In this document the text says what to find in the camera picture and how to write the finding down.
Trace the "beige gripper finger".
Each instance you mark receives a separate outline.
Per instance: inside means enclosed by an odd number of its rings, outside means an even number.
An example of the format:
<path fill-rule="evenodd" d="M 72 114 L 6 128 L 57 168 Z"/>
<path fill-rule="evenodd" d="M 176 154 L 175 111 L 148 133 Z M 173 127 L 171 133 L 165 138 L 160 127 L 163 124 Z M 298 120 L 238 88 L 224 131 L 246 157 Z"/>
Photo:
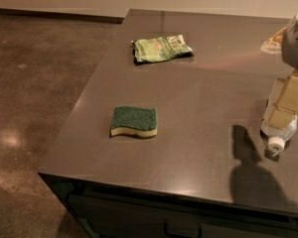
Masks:
<path fill-rule="evenodd" d="M 279 77 L 269 95 L 263 126 L 283 130 L 298 115 L 298 69 L 287 78 Z"/>
<path fill-rule="evenodd" d="M 270 55 L 280 54 L 285 33 L 286 27 L 277 31 L 271 38 L 262 44 L 260 50 Z"/>

